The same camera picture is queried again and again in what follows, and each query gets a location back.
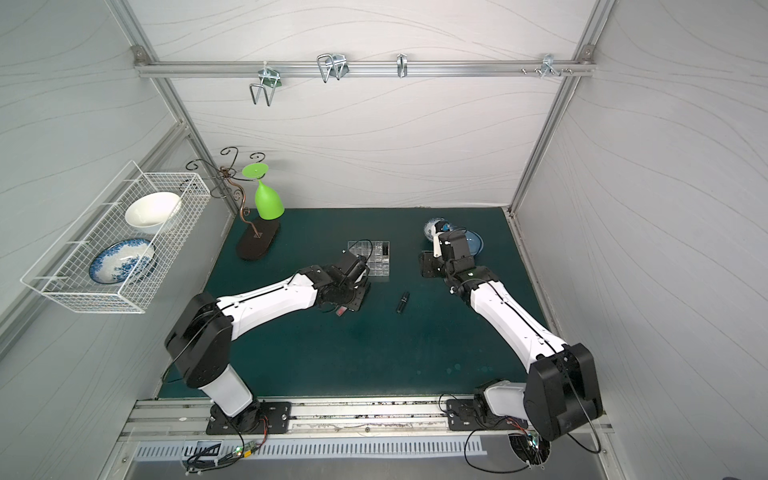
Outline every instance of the black marker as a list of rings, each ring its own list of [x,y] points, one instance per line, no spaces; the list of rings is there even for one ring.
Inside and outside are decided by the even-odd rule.
[[[408,298],[411,296],[410,293],[405,292],[401,297],[400,301],[397,304],[397,309],[395,310],[395,313],[402,313],[403,310],[406,309],[406,304],[408,303]]]

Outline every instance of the white robot arm segment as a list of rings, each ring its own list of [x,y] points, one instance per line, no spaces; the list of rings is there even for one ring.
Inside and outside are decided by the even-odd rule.
[[[565,341],[541,326],[515,302],[501,282],[481,283],[472,291],[469,306],[502,335],[520,357],[526,372],[538,356],[563,350]]]
[[[282,282],[240,295],[221,296],[216,305],[232,317],[232,340],[252,328],[294,310],[315,304],[317,289],[308,276],[298,273]]]

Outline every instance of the blue bowl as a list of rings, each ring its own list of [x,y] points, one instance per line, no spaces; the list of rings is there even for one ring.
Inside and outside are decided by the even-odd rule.
[[[129,238],[99,253],[91,263],[88,274],[91,280],[102,285],[123,283],[141,258],[141,265],[137,266],[134,274],[134,279],[139,280],[154,270],[154,254],[154,246],[149,240]]]

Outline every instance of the aluminum rail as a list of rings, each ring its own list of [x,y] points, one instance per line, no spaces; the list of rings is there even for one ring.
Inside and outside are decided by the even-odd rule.
[[[398,77],[396,61],[348,61],[345,78]],[[315,61],[271,61],[267,63],[281,78],[320,77]],[[563,77],[591,76],[593,63],[554,61]],[[262,61],[166,61],[135,65],[145,78],[256,78]],[[408,61],[408,77],[533,77],[539,76],[541,61]]]
[[[457,396],[471,399],[472,396]],[[340,397],[340,398],[270,398],[262,400],[291,402],[288,432],[280,438],[341,438],[360,436],[424,436],[457,435],[466,437],[468,432],[449,430],[449,418],[440,410],[438,396],[396,397]],[[209,439],[205,429],[210,417],[211,401],[208,398],[160,399],[136,402],[120,440],[140,442],[172,438]],[[613,432],[610,420],[602,416],[593,422],[601,432]],[[575,429],[573,433],[590,433],[589,425]],[[491,435],[507,435],[509,431],[485,432]],[[257,439],[260,434],[243,435],[245,439]]]

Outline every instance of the white wire basket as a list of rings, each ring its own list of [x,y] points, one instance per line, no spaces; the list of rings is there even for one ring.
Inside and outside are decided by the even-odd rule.
[[[159,233],[135,230],[125,221],[126,209],[155,192],[179,195],[177,212]],[[22,283],[77,313],[144,313],[209,200],[199,174],[148,173],[130,162],[32,265]],[[149,244],[125,281],[93,281],[90,268],[99,253],[134,238]]]

